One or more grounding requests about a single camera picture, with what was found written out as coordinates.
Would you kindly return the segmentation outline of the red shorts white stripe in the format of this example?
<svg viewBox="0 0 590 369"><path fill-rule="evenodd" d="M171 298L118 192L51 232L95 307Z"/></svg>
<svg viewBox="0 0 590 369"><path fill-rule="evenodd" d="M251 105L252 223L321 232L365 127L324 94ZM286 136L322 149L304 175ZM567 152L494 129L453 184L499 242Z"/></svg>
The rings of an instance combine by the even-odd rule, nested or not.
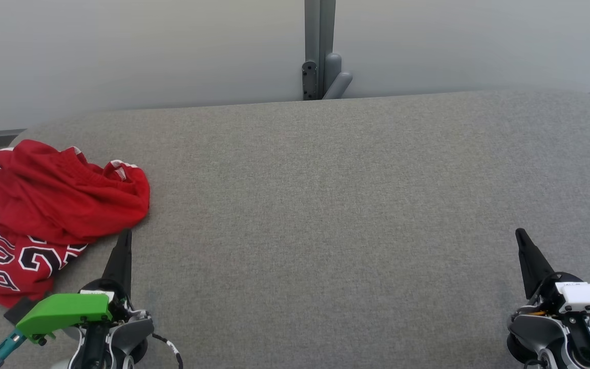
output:
<svg viewBox="0 0 590 369"><path fill-rule="evenodd" d="M121 160L99 167L77 147L25 139L0 149L0 224L56 244L86 244L138 224L150 183Z"/></svg>

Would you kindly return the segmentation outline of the grey metal wall post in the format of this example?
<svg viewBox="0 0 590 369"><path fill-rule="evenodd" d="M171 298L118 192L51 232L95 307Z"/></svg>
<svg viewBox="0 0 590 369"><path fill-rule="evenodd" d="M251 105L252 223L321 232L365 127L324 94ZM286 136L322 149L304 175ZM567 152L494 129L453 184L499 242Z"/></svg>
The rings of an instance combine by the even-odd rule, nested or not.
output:
<svg viewBox="0 0 590 369"><path fill-rule="evenodd" d="M304 0L303 100L323 99L341 72L341 57L334 53L335 11L336 0Z"/></svg>

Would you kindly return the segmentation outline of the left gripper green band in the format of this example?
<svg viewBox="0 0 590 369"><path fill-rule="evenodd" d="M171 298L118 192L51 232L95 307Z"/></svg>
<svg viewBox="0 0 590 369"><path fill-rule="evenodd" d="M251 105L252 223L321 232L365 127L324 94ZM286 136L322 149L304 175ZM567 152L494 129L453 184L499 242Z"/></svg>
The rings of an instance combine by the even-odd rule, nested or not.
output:
<svg viewBox="0 0 590 369"><path fill-rule="evenodd" d="M133 233L122 230L101 278L77 293L59 293L36 301L16 323L24 337L39 343L68 327L118 322L128 317L133 270Z"/></svg>

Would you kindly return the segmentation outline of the red jersey number 23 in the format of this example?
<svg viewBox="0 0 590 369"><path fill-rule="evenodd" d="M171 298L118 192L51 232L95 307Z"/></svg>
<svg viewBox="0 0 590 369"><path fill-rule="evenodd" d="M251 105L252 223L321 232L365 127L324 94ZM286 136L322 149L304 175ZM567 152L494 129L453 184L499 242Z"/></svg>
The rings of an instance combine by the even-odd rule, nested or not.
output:
<svg viewBox="0 0 590 369"><path fill-rule="evenodd" d="M43 299L53 290L56 274L86 248L50 243L0 225L0 305L11 308L23 297Z"/></svg>

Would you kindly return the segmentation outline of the grey fabric sofa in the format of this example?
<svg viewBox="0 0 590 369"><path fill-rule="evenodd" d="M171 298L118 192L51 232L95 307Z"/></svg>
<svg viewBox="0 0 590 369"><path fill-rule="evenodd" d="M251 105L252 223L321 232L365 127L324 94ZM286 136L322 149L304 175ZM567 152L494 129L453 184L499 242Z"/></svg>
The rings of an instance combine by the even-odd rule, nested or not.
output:
<svg viewBox="0 0 590 369"><path fill-rule="evenodd" d="M131 301L185 369L523 369L516 229L590 282L590 94L121 110L26 129L150 185Z"/></svg>

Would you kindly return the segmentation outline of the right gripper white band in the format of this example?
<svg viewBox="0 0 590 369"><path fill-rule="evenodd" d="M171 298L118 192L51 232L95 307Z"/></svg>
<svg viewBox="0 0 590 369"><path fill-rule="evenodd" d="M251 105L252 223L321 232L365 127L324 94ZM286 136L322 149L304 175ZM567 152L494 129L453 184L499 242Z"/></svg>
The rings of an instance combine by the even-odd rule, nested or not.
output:
<svg viewBox="0 0 590 369"><path fill-rule="evenodd" d="M515 236L526 298L536 296L540 309L550 315L590 314L590 283L556 273L525 229L516 229Z"/></svg>

